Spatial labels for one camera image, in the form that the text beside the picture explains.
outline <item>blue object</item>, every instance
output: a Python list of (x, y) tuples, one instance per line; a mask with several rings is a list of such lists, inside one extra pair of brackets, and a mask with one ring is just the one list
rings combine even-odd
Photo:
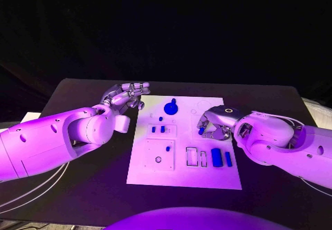
[(172, 99), (172, 102), (165, 105), (165, 112), (169, 115), (175, 115), (178, 113), (178, 105), (175, 98)]
[(227, 156), (227, 166), (233, 167), (233, 161), (231, 161), (231, 154), (230, 154), (230, 152), (226, 152), (226, 156)]
[(223, 167), (223, 158), (221, 158), (221, 150), (220, 149), (211, 149), (213, 153), (213, 165), (214, 167)]
[(204, 133), (204, 127), (200, 129), (200, 135), (203, 135)]

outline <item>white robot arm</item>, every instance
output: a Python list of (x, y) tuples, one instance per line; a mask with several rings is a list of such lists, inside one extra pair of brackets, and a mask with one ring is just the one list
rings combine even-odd
[(126, 133), (128, 108), (143, 109), (149, 83), (116, 85), (100, 104), (44, 117), (0, 133), (0, 181), (41, 174), (97, 149), (115, 130)]
[[(204, 133), (210, 122), (217, 130)], [(226, 140), (234, 133), (237, 145), (255, 162), (276, 165), (292, 175), (332, 188), (332, 130), (256, 111), (243, 116), (224, 105), (205, 112), (198, 128), (204, 138)]]

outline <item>white board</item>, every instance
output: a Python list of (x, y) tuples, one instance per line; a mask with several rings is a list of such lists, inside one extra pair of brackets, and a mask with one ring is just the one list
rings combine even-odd
[[(174, 98), (179, 110), (168, 115), (165, 105)], [(224, 104), (223, 98), (143, 95), (142, 101), (146, 107), (139, 111), (128, 184), (242, 190), (233, 141), (203, 138), (197, 128), (204, 112)], [(223, 167), (213, 166), (214, 148), (221, 149)], [(231, 167), (226, 152), (231, 154)]]

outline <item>black curtain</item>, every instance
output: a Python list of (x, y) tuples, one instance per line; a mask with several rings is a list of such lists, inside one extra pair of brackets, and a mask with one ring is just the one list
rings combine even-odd
[(2, 119), (64, 78), (292, 85), (331, 106), (328, 5), (2, 1)]

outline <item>blue block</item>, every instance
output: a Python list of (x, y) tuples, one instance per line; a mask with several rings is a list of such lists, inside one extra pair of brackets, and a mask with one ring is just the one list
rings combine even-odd
[(226, 152), (226, 156), (227, 156), (227, 166), (233, 167), (233, 160), (231, 160), (231, 154), (230, 154), (230, 152)]
[(220, 149), (211, 149), (213, 154), (213, 165), (214, 167), (223, 167), (223, 158), (221, 158), (221, 150)]
[(203, 135), (204, 133), (204, 127), (200, 129), (200, 135)]

